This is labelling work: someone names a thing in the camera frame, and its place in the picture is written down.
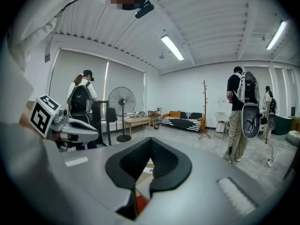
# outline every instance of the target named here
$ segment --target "standing fan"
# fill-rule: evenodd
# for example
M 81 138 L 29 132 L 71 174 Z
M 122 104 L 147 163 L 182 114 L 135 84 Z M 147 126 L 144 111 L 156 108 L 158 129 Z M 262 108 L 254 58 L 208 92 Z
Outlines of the standing fan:
M 135 109 L 135 96 L 132 91 L 125 87 L 118 87 L 112 90 L 108 97 L 109 107 L 116 110 L 116 115 L 122 117 L 123 135 L 117 137 L 118 142 L 127 142 L 131 136 L 125 135 L 124 117 L 129 116 Z

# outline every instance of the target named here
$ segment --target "wooden coat stand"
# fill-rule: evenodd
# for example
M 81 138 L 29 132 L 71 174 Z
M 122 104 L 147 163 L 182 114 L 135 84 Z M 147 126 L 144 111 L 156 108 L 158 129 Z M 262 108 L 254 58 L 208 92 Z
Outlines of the wooden coat stand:
M 205 85 L 205 80 L 203 81 L 203 84 L 204 84 L 204 92 L 202 92 L 203 94 L 204 94 L 204 119 L 202 119 L 202 123 L 201 123 L 201 130 L 202 130 L 202 133 L 201 133 L 201 135 L 200 135 L 200 137 L 199 137 L 199 139 L 201 139 L 201 137 L 202 137 L 202 135 L 205 133 L 209 138 L 210 138 L 210 136 L 208 135 L 208 133 L 207 133 L 207 131 L 206 131 L 206 129 L 205 129 L 205 123 L 206 123 L 206 105 L 207 105 L 207 99 L 208 98 L 206 98 L 206 87 L 207 87 L 207 85 Z

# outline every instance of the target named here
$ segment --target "black backpack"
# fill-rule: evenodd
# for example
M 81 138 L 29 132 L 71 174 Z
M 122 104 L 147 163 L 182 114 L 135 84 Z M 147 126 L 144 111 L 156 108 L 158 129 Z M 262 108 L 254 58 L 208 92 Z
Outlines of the black backpack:
M 88 86 L 90 82 L 85 85 L 74 87 L 71 95 L 67 99 L 69 116 L 74 115 L 88 115 L 92 105 L 92 98 Z

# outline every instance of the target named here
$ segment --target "wooden bench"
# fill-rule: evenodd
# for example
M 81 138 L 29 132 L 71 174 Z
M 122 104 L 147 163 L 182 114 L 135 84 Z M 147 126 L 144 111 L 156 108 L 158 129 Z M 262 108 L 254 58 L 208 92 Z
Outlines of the wooden bench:
M 124 119 L 125 122 L 125 130 L 127 127 L 129 127 L 129 131 L 130 131 L 130 136 L 131 136 L 131 127 L 135 127 L 135 126 L 139 126 L 142 124 L 147 124 L 150 126 L 150 118 L 128 118 L 128 119 Z

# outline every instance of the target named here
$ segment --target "woman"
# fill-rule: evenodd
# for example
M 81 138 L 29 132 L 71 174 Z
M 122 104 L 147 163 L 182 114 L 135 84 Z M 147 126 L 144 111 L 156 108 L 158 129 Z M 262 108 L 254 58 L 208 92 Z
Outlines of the woman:
M 266 94 L 263 98 L 263 105 L 262 108 L 264 110 L 264 116 L 268 120 L 269 119 L 269 113 L 270 113 L 270 102 L 273 99 L 273 93 L 269 86 L 266 86 Z M 265 124 L 263 129 L 263 138 L 270 139 L 271 136 L 271 130 L 269 129 L 268 124 Z
M 70 97 L 70 95 L 72 94 L 75 87 L 77 87 L 79 85 L 86 85 L 90 81 L 91 82 L 94 81 L 92 71 L 84 70 L 84 72 L 79 74 L 74 79 L 74 81 L 71 83 L 67 97 L 68 98 Z M 88 85 L 87 89 L 90 92 L 92 102 L 95 103 L 95 102 L 99 101 L 93 84 L 90 83 Z M 92 120 L 92 110 L 89 111 L 89 119 Z M 96 145 L 95 141 L 89 142 L 87 146 L 88 146 L 88 149 L 97 148 L 97 145 Z M 84 149 L 85 149 L 84 146 L 76 146 L 76 150 L 84 150 Z

